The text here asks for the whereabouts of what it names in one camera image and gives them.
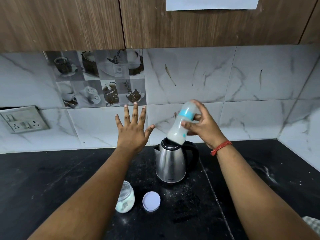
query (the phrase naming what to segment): kettle lid opening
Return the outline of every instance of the kettle lid opening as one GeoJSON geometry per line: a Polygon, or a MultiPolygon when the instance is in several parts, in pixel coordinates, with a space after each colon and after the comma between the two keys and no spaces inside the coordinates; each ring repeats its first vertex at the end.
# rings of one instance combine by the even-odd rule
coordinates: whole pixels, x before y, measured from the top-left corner
{"type": "Polygon", "coordinates": [[[162,140],[161,145],[167,150],[177,150],[181,147],[181,145],[169,140],[167,137],[162,140]]]}

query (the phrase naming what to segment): hand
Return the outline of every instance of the hand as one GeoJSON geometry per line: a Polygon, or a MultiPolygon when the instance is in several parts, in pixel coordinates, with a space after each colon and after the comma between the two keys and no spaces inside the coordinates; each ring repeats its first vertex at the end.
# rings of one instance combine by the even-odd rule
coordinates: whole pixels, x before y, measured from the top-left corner
{"type": "Polygon", "coordinates": [[[181,122],[181,125],[189,130],[188,135],[198,135],[211,149],[214,149],[225,142],[227,140],[226,137],[219,129],[219,126],[214,121],[207,108],[198,100],[193,99],[191,102],[197,105],[201,114],[194,115],[194,120],[199,121],[199,123],[187,121],[181,122]]]}
{"type": "Polygon", "coordinates": [[[145,106],[142,108],[139,122],[138,117],[137,102],[134,102],[133,104],[131,122],[128,105],[124,106],[124,126],[122,125],[119,116],[117,114],[115,115],[115,121],[119,131],[117,148],[138,153],[146,145],[155,125],[150,125],[145,132],[143,131],[144,122],[146,120],[145,106]]]}

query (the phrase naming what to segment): finger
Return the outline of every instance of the finger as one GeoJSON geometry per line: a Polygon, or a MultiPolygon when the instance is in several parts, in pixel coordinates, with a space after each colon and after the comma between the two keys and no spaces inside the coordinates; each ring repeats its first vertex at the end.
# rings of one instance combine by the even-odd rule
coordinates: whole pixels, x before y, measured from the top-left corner
{"type": "Polygon", "coordinates": [[[133,103],[133,113],[132,113],[132,121],[131,121],[131,123],[137,124],[138,123],[138,117],[139,117],[138,103],[134,102],[133,103]]]}
{"type": "Polygon", "coordinates": [[[123,127],[123,125],[122,125],[122,123],[121,123],[121,121],[119,119],[119,115],[117,115],[117,114],[115,115],[115,123],[116,123],[118,129],[123,127]]]}
{"type": "Polygon", "coordinates": [[[154,124],[150,125],[146,131],[144,132],[144,137],[149,139],[149,136],[151,134],[151,132],[153,131],[153,129],[155,128],[156,126],[154,124]]]}
{"type": "Polygon", "coordinates": [[[144,122],[146,121],[146,106],[143,106],[140,118],[139,118],[139,125],[143,128],[144,122]]]}
{"type": "Polygon", "coordinates": [[[194,133],[198,133],[198,125],[197,124],[194,124],[194,123],[191,123],[191,122],[187,122],[187,121],[182,121],[181,122],[181,125],[183,128],[191,131],[191,132],[194,132],[194,133]]]}
{"type": "Polygon", "coordinates": [[[129,114],[129,107],[126,104],[124,106],[124,126],[130,125],[130,114],[129,114]]]}
{"type": "Polygon", "coordinates": [[[202,118],[202,115],[201,115],[201,114],[196,113],[196,114],[194,115],[193,120],[200,121],[200,120],[201,120],[201,118],[202,118]]]}
{"type": "Polygon", "coordinates": [[[209,111],[207,110],[207,108],[205,107],[205,105],[203,103],[201,103],[200,101],[195,100],[195,99],[192,99],[191,102],[193,102],[195,105],[197,105],[198,109],[200,110],[200,112],[203,116],[210,115],[209,111]]]}
{"type": "Polygon", "coordinates": [[[195,133],[193,131],[188,131],[188,133],[186,134],[187,136],[197,136],[198,133],[195,133]]]}

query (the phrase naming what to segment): black kettle handle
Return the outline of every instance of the black kettle handle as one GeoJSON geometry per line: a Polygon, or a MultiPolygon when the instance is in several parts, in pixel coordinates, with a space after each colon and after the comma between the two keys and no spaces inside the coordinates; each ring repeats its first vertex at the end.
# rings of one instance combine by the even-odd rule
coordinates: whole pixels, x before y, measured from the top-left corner
{"type": "Polygon", "coordinates": [[[199,150],[198,150],[197,146],[190,141],[185,141],[183,143],[182,147],[184,150],[192,151],[192,159],[191,159],[190,163],[186,166],[187,171],[190,171],[195,168],[195,166],[197,165],[197,163],[199,161],[199,150]]]}

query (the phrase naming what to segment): glass jar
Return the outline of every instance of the glass jar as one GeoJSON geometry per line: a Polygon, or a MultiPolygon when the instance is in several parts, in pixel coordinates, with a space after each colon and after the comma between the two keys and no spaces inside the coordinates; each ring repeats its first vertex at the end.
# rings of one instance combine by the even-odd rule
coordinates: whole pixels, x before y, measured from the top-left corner
{"type": "Polygon", "coordinates": [[[119,194],[118,203],[115,210],[119,213],[126,213],[134,206],[134,190],[128,181],[123,181],[122,188],[119,194]]]}

